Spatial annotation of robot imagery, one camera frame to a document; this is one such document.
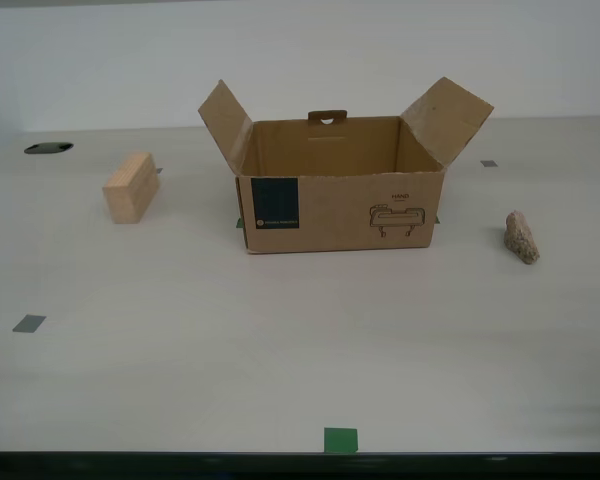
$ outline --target white table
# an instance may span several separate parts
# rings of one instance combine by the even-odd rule
[[[65,153],[29,156],[42,141]],[[162,187],[114,225],[133,150]],[[485,168],[480,160],[495,160]],[[540,248],[502,243],[526,215]],[[600,118],[492,120],[428,249],[250,256],[202,128],[0,153],[0,450],[600,450]],[[25,314],[47,319],[14,333]]]

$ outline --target open cardboard box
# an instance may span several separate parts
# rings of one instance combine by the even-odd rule
[[[252,122],[221,80],[199,109],[236,175],[251,253],[428,247],[446,169],[493,107],[448,78],[400,116]]]

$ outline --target box flap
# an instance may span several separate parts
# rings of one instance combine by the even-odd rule
[[[449,166],[493,111],[493,107],[446,77],[401,115],[418,142]]]
[[[211,136],[236,175],[242,170],[253,122],[220,80],[198,109]]]

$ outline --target stone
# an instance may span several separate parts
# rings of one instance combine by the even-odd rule
[[[536,263],[540,258],[538,247],[533,241],[527,220],[522,212],[517,210],[507,215],[507,231],[504,234],[504,244],[527,265]]]

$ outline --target gray tape marker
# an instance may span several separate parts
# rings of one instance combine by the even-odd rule
[[[44,322],[45,318],[47,317],[41,315],[25,315],[13,331],[19,333],[33,333],[38,329],[42,322]]]

